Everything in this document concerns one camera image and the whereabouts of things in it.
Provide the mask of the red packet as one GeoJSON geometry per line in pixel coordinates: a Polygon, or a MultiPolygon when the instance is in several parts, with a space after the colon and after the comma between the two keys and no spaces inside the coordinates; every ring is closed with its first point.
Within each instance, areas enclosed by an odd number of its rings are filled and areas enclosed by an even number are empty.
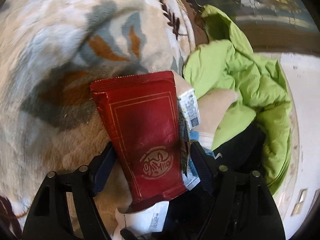
{"type": "Polygon", "coordinates": [[[99,80],[90,89],[129,184],[132,210],[183,194],[173,72],[99,80]]]}

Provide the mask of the small blue cloth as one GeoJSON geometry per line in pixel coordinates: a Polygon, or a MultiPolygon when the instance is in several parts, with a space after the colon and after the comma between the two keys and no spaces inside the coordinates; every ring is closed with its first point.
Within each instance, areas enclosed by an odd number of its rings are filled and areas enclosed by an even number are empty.
{"type": "Polygon", "coordinates": [[[199,141],[200,134],[198,131],[194,131],[193,129],[189,131],[189,141],[199,141]]]}

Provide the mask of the white barcode packet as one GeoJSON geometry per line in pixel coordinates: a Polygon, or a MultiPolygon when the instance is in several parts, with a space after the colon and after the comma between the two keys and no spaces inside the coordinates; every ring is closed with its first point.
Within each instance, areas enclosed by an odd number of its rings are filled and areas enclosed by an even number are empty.
{"type": "Polygon", "coordinates": [[[201,123],[199,106],[193,88],[178,97],[178,107],[189,129],[193,129],[201,123]]]}

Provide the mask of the white label packet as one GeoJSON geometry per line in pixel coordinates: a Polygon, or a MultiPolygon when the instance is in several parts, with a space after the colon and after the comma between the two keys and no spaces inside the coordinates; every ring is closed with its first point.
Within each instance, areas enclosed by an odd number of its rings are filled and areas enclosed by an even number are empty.
{"type": "Polygon", "coordinates": [[[137,237],[162,232],[168,208],[169,201],[162,201],[137,212],[123,212],[122,209],[116,209],[115,218],[118,225],[111,238],[124,239],[120,234],[124,228],[128,228],[137,237]]]}

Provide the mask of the green jacket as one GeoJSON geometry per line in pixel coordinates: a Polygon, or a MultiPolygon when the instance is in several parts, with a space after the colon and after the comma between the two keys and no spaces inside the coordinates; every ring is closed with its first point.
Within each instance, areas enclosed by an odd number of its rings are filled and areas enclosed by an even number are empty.
{"type": "Polygon", "coordinates": [[[189,55],[183,76],[197,98],[216,88],[234,90],[239,96],[219,124],[212,149],[256,121],[266,134],[262,165],[266,184],[275,194],[291,159],[292,102],[281,65],[255,54],[246,35],[217,7],[205,5],[202,18],[209,42],[189,55]]]}

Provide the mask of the leaf patterned blanket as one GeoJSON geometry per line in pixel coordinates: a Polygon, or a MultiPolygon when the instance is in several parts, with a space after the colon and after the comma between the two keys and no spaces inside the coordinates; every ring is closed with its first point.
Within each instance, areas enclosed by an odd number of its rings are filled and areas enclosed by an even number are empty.
{"type": "Polygon", "coordinates": [[[181,72],[200,42],[186,0],[1,0],[1,239],[21,239],[47,172],[108,142],[93,81],[181,72]]]}

